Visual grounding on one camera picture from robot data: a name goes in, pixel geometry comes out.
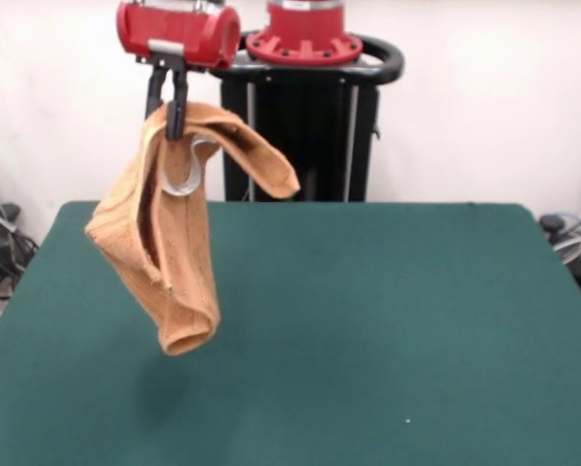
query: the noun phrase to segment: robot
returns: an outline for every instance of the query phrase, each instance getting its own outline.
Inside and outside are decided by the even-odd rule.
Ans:
[[[295,168],[294,201],[365,200],[371,141],[379,137],[377,87],[402,75],[402,53],[344,28],[344,0],[267,0],[268,24],[241,32],[223,0],[135,0],[121,3],[124,50],[153,67],[146,116],[167,106],[167,138],[182,137],[188,72],[222,80],[222,106],[239,115]],[[362,55],[381,60],[371,65]],[[227,156],[227,201],[273,202]]]

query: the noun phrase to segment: white wall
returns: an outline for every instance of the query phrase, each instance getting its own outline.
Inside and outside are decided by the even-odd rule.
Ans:
[[[245,28],[264,23],[264,0],[228,3]],[[581,0],[347,5],[349,29],[407,58],[383,89],[371,200],[581,213]],[[62,203],[101,197],[137,146],[149,70],[122,52],[116,6],[0,0],[0,200],[20,203],[38,238]],[[216,79],[189,83],[191,99],[219,103]]]

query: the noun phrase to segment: green table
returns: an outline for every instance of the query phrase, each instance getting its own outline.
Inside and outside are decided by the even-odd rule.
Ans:
[[[168,358],[91,209],[0,323],[0,466],[581,466],[581,294],[525,210],[212,204],[222,326]]]

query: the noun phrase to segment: cloth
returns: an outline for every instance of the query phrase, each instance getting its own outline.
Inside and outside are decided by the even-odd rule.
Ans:
[[[165,177],[176,185],[196,169],[203,178],[207,160],[222,147],[273,197],[292,196],[299,183],[284,156],[238,116],[189,103],[185,137],[171,142],[164,137],[165,115],[163,106],[146,120],[139,153],[85,233],[157,325],[163,351],[178,355],[215,334],[220,309],[204,182],[188,196],[175,196],[163,190]],[[202,136],[214,144],[192,144]]]

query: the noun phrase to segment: silver metal part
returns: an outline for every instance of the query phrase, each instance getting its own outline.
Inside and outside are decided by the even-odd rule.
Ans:
[[[248,83],[248,125],[256,130],[256,85]],[[256,201],[256,186],[250,177],[248,193],[250,202]]]
[[[185,197],[192,194],[202,183],[202,166],[200,160],[195,153],[198,146],[201,144],[214,144],[208,138],[203,136],[193,136],[191,140],[191,170],[186,180],[178,185],[171,184],[167,175],[163,173],[163,180],[161,181],[161,188],[164,192],[174,197]]]
[[[185,46],[178,42],[164,41],[162,39],[149,39],[148,49],[157,53],[166,53],[168,55],[183,56]]]
[[[351,88],[351,103],[349,106],[349,128],[347,129],[347,157],[345,162],[344,202],[349,202],[351,193],[351,172],[353,171],[353,151],[356,143],[356,122],[358,120],[359,87]]]
[[[206,15],[216,15],[223,8],[223,5],[206,0],[140,0],[138,3],[170,12],[204,13]]]
[[[344,7],[343,0],[324,0],[314,2],[310,0],[269,0],[271,5],[282,7],[285,10],[295,12],[314,12],[315,10],[333,10],[334,8]]]

